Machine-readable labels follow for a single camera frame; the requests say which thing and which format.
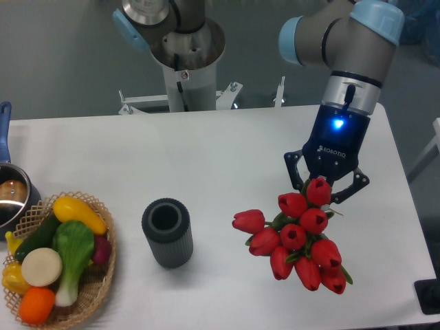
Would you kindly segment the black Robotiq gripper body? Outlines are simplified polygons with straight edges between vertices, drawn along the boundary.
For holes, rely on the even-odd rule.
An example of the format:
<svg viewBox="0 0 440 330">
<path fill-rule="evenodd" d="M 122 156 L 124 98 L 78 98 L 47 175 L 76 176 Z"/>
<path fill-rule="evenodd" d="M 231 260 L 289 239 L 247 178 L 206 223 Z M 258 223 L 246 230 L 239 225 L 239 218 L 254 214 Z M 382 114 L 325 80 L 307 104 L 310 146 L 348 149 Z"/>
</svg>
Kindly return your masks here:
<svg viewBox="0 0 440 330">
<path fill-rule="evenodd" d="M 322 176 L 335 182 L 355 170 L 370 120 L 352 111 L 321 105 L 302 148 L 310 177 Z"/>
</svg>

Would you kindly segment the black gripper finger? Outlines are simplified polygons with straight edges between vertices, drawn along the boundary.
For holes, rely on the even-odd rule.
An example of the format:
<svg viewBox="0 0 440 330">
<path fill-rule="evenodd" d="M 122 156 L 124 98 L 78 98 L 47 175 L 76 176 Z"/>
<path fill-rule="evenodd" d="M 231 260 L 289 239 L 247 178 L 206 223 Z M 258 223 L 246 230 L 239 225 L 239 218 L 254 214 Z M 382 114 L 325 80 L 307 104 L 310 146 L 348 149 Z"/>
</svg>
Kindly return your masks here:
<svg viewBox="0 0 440 330">
<path fill-rule="evenodd" d="M 370 184 L 370 179 L 365 175 L 362 170 L 357 167 L 353 171 L 353 182 L 345 189 L 331 194 L 331 203 L 341 204 L 354 194 L 358 193 L 361 189 Z"/>
<path fill-rule="evenodd" d="M 297 150 L 287 152 L 284 154 L 283 158 L 293 189 L 297 191 L 302 191 L 305 183 L 309 180 L 309 178 L 305 176 L 307 172 L 300 171 L 298 167 L 300 161 L 303 159 L 303 151 Z"/>
</svg>

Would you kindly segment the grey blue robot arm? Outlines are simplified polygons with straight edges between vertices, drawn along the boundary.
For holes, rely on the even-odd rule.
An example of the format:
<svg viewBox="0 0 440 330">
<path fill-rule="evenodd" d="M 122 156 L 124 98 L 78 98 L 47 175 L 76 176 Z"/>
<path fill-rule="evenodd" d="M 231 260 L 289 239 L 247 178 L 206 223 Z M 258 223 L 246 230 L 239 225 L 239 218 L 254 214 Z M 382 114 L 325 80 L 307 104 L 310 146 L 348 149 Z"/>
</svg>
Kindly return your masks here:
<svg viewBox="0 0 440 330">
<path fill-rule="evenodd" d="M 127 43 L 148 50 L 162 67 L 170 111 L 219 109 L 217 62 L 226 40 L 206 16 L 203 1 L 122 1 L 113 22 Z M 284 156 L 296 190 L 305 187 L 300 160 L 311 179 L 329 185 L 353 175 L 352 184 L 326 204 L 342 203 L 369 183 L 358 153 L 403 25 L 403 12 L 391 3 L 331 1 L 313 16 L 294 17 L 282 26 L 278 49 L 285 61 L 331 70 L 309 139 Z"/>
</svg>

